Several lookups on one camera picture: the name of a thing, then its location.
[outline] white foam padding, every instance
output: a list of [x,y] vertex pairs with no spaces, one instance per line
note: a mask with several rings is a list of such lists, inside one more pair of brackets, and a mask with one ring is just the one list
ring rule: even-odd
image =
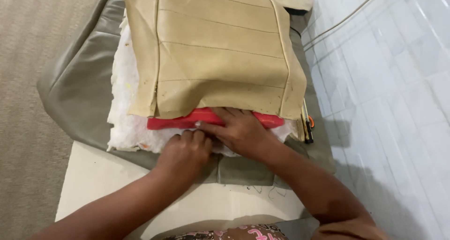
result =
[[[139,74],[131,41],[130,26],[126,17],[121,24],[121,29],[119,46],[112,65],[111,84],[114,99],[111,103],[108,122],[114,127],[111,128],[108,151],[111,149],[146,150],[160,153],[168,140],[175,134],[181,134],[184,129],[148,130],[146,117],[127,114],[128,107],[137,91]],[[295,121],[285,119],[283,126],[272,128],[271,131],[279,140],[285,141],[289,134],[296,132]],[[239,156],[223,145],[214,145],[213,152],[225,156]]]

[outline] red foam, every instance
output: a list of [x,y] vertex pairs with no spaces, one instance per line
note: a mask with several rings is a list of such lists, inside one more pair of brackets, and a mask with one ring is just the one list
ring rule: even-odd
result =
[[[253,115],[261,122],[264,128],[276,128],[284,124],[284,120],[276,115],[261,114],[257,112],[253,112]],[[205,107],[194,109],[189,115],[175,119],[149,118],[147,120],[147,129],[158,130],[163,128],[195,128],[195,123],[197,121],[203,121],[221,126],[225,125],[209,107]]]

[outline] white cable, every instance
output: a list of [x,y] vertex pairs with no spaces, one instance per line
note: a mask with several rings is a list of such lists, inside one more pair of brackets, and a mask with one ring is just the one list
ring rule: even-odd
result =
[[314,37],[311,41],[309,41],[307,44],[303,45],[303,47],[306,47],[308,44],[312,43],[313,41],[315,41],[317,38],[321,37],[322,35],[330,32],[331,30],[334,30],[336,27],[338,27],[339,25],[341,25],[342,23],[344,23],[347,19],[349,19],[350,17],[352,17],[355,13],[357,13],[357,11],[359,11],[365,4],[367,4],[370,0],[366,0],[364,1],[359,7],[357,7],[352,13],[350,13],[347,17],[345,17],[343,20],[341,20],[339,23],[337,23],[336,25],[332,26],[330,29],[326,30],[325,32],[321,33],[320,35]]

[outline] hand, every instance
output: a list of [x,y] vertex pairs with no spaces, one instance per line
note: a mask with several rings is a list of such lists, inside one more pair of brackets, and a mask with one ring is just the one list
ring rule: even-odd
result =
[[152,171],[171,178],[172,184],[181,182],[189,187],[208,163],[211,150],[211,139],[203,131],[185,130],[167,142]]
[[225,127],[200,122],[198,128],[215,135],[241,156],[266,162],[268,150],[283,145],[274,134],[262,127],[251,111],[229,107],[215,107],[211,110],[222,119]]

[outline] skin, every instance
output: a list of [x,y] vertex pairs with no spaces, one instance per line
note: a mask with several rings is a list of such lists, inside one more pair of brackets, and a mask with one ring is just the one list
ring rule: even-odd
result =
[[250,111],[213,111],[225,127],[202,122],[199,130],[175,135],[146,176],[85,205],[30,239],[123,239],[194,183],[212,150],[205,133],[216,136],[234,152],[267,165],[290,185],[321,225],[360,220],[375,226],[367,210],[339,180],[285,146]]

